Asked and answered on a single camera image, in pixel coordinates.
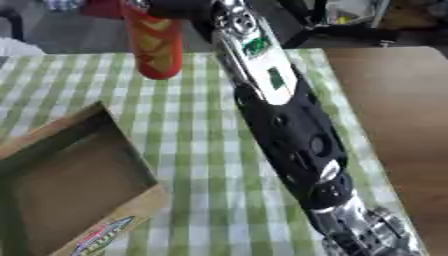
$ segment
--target cardboard box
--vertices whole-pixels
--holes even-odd
[[[0,146],[0,255],[97,255],[166,198],[94,104]]]

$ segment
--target table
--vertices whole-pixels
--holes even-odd
[[[448,61],[427,47],[326,53],[429,253],[446,255]]]
[[[323,51],[289,55],[344,141],[364,201],[404,217]],[[171,195],[105,256],[323,255],[320,236],[254,142],[211,54],[184,55],[182,72],[167,81],[144,79],[131,54],[9,58],[0,69],[0,141],[97,100]]]

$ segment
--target floor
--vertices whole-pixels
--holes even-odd
[[[247,0],[270,22],[280,42],[286,42],[300,31],[300,25],[274,0]],[[50,12],[36,0],[0,0],[16,8],[25,24],[26,41],[46,53],[101,53],[129,52],[124,22],[82,16],[76,11]],[[0,36],[9,36],[9,25],[0,20]],[[403,37],[400,45],[419,44],[412,37]],[[210,45],[201,39],[188,22],[183,26],[183,42],[186,52],[210,51]],[[371,42],[334,38],[313,38],[301,47],[368,47]]]

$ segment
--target wooden table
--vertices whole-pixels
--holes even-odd
[[[448,61],[427,47],[326,53],[428,251],[448,255]]]

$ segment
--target red object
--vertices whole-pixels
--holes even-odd
[[[124,2],[121,7],[140,73],[151,79],[176,75],[182,67],[182,21],[151,17]]]
[[[83,15],[108,19],[122,19],[120,0],[89,0],[80,8]]]

